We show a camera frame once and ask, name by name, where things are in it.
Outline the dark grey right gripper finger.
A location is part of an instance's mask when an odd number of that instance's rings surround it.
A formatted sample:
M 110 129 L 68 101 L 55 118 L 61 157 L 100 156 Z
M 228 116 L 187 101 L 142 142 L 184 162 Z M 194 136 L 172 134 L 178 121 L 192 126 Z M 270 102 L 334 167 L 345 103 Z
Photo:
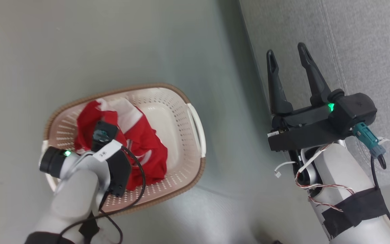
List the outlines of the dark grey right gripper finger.
M 279 77 L 279 66 L 273 51 L 266 53 L 270 109 L 273 115 L 288 115 L 294 111 L 287 101 Z
M 328 104 L 328 96 L 331 93 L 323 75 L 313 60 L 305 43 L 298 43 L 299 58 L 302 67 L 305 69 L 310 86 L 312 106 L 322 106 Z

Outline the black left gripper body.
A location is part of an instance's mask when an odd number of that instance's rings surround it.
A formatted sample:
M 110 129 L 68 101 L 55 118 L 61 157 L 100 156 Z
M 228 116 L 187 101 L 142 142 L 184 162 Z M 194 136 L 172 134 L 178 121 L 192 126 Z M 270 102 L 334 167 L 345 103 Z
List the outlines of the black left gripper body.
M 108 191 L 116 197 L 124 195 L 132 170 L 131 163 L 123 150 L 117 151 L 108 159 L 110 184 Z

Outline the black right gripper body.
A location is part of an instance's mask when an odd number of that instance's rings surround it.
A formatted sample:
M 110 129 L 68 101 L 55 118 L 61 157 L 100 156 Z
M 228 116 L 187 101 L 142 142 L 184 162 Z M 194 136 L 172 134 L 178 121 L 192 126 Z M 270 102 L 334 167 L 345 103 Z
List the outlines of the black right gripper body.
M 269 136 L 271 151 L 294 151 L 344 140 L 350 129 L 341 134 L 329 121 L 331 106 L 305 107 L 288 115 L 275 115 Z

